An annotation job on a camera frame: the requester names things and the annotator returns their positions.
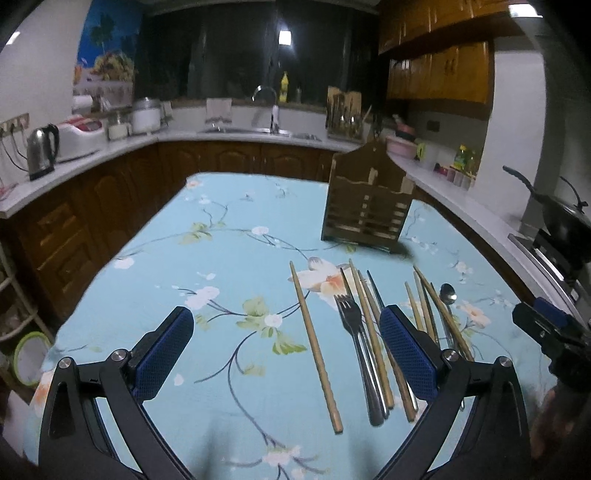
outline silver bolt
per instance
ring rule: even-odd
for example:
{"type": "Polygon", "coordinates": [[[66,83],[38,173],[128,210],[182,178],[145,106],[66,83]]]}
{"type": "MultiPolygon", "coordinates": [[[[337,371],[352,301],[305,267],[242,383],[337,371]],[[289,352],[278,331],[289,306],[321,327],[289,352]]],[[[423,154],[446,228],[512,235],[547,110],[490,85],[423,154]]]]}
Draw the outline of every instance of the silver bolt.
{"type": "Polygon", "coordinates": [[[115,362],[121,362],[125,358],[125,355],[127,355],[127,350],[120,348],[111,354],[111,360],[115,362]]]}
{"type": "Polygon", "coordinates": [[[513,362],[511,361],[510,358],[507,358],[505,356],[500,356],[499,357],[499,363],[503,366],[503,367],[511,367],[513,366],[513,362]]]}
{"type": "Polygon", "coordinates": [[[68,368],[72,364],[72,359],[69,356],[62,358],[57,364],[60,368],[68,368]]]}
{"type": "Polygon", "coordinates": [[[455,350],[447,349],[443,351],[443,358],[448,362],[455,362],[459,358],[459,355],[455,350]]]}

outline green rimmed round object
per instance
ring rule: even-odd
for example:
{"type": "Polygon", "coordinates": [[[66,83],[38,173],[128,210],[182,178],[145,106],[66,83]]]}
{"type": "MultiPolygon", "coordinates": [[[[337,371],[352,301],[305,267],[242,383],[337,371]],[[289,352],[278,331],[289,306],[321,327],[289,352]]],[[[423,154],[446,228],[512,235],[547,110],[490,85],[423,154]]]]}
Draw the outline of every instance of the green rimmed round object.
{"type": "Polygon", "coordinates": [[[36,387],[41,379],[41,364],[51,347],[41,332],[26,334],[14,351],[12,370],[17,380],[26,387],[36,387]]]}

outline blue wall poster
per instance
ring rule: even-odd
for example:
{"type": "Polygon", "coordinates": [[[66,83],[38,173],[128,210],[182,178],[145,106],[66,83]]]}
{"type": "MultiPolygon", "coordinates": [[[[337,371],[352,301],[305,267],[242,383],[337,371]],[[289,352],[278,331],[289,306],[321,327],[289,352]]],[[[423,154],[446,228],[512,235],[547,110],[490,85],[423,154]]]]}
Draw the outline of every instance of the blue wall poster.
{"type": "Polygon", "coordinates": [[[142,5],[135,0],[93,0],[74,67],[75,95],[101,95],[112,106],[131,104],[141,21],[142,5]]]}

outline light blue floral tablecloth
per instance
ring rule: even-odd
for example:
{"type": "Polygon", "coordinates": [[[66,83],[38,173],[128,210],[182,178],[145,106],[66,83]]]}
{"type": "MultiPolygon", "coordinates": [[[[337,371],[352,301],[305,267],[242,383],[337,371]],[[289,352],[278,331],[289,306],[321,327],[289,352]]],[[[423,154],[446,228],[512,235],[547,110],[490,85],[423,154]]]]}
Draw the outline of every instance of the light blue floral tablecloth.
{"type": "MultiPolygon", "coordinates": [[[[540,348],[511,321],[517,298],[464,237],[432,207],[415,201],[401,235],[406,256],[322,242],[326,192],[325,183],[276,177],[190,178],[103,268],[60,329],[31,403],[27,456],[37,460],[47,389],[61,357],[79,364],[104,360],[117,348],[133,347],[176,305],[185,305],[195,316],[193,337],[160,393],[144,407],[192,472],[214,437],[223,439],[215,457],[220,478],[373,477],[413,425],[391,370],[396,406],[383,426],[369,425],[353,343],[333,300],[344,293],[337,266],[349,257],[363,272],[371,271],[386,304],[399,304],[410,318],[404,282],[415,289],[413,262],[437,288],[454,285],[454,314],[475,358],[511,357],[524,390],[542,399],[553,383],[540,348]],[[345,429],[339,436],[298,311],[290,260],[308,292],[345,429]]],[[[100,407],[120,458],[135,467],[106,402],[100,407]]],[[[425,403],[420,407],[422,412],[425,403]]],[[[458,415],[434,465],[449,458],[468,412],[458,415]]]]}

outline wok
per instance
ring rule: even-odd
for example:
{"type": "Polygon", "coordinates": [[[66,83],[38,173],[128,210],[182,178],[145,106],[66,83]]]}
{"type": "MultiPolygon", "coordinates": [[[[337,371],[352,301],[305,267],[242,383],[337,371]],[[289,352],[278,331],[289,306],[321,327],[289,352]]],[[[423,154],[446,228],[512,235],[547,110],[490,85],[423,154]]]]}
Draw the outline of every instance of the wok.
{"type": "Polygon", "coordinates": [[[581,201],[572,184],[564,177],[560,177],[573,189],[577,197],[577,205],[571,205],[558,197],[538,192],[525,176],[513,168],[503,166],[503,170],[520,179],[529,189],[534,200],[542,204],[542,217],[554,246],[570,260],[590,262],[591,220],[583,213],[583,207],[589,204],[581,201]]]}

